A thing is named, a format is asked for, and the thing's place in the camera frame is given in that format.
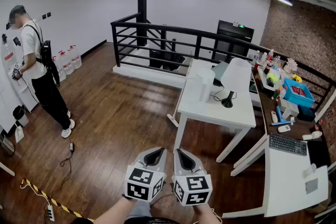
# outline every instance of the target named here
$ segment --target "power strip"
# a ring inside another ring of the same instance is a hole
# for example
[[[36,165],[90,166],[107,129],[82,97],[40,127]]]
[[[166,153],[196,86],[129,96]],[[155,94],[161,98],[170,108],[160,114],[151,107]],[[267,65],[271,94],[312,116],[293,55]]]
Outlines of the power strip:
[[[55,222],[55,215],[54,215],[54,210],[52,208],[52,205],[48,205],[47,215],[48,215],[47,217],[51,221]]]

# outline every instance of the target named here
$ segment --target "black keyboard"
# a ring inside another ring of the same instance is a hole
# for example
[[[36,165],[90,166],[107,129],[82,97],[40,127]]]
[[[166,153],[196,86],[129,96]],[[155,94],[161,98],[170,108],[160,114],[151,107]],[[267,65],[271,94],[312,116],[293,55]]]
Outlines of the black keyboard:
[[[298,155],[307,155],[307,144],[278,134],[269,135],[269,147]]]

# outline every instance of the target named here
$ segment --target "white t-shirt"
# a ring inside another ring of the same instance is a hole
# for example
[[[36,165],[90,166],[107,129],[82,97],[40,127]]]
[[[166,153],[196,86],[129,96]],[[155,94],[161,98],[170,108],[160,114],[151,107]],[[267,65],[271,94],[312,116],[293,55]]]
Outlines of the white t-shirt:
[[[26,25],[31,25],[36,29],[34,22],[31,20],[24,25],[24,28],[21,32],[21,45],[23,48],[23,54],[24,56],[26,56],[28,54],[34,53],[36,58],[41,59],[40,41],[38,39],[38,36],[31,27],[26,26]],[[40,39],[43,42],[41,28],[39,27],[38,24],[36,25],[37,25],[38,34],[40,35]],[[25,72],[25,75],[29,76],[30,79],[38,79],[44,76],[46,73],[47,73],[46,67],[40,62],[36,62],[31,68],[29,68]]]

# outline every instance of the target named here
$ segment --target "man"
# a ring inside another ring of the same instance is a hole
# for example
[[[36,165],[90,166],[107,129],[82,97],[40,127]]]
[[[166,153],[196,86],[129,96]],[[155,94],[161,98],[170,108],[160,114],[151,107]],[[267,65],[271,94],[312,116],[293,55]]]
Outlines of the man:
[[[220,224],[208,205],[194,206],[199,224]],[[124,196],[107,212],[97,218],[94,224],[178,224],[174,220],[153,218],[150,204]],[[89,224],[90,220],[77,218],[71,224]]]
[[[62,126],[61,136],[69,137],[71,130],[75,127],[75,122],[70,119],[71,113],[57,90],[51,74],[39,62],[41,59],[40,43],[43,43],[41,28],[32,21],[24,6],[21,5],[11,10],[9,23],[16,29],[22,28],[21,44],[25,63],[20,67],[15,78],[20,79],[24,73],[32,80],[35,95],[40,104]]]

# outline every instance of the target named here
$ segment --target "forearm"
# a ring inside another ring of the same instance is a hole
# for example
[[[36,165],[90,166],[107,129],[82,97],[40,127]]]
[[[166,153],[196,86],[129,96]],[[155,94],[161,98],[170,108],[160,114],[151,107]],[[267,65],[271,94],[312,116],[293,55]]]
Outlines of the forearm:
[[[195,214],[199,224],[218,224],[220,221],[212,213],[209,205],[194,206]]]
[[[28,54],[25,57],[25,64],[19,69],[20,73],[23,74],[29,68],[31,68],[36,63],[36,57],[34,54]]]
[[[121,197],[111,209],[97,218],[94,224],[124,224],[136,202],[135,199],[127,200]]]

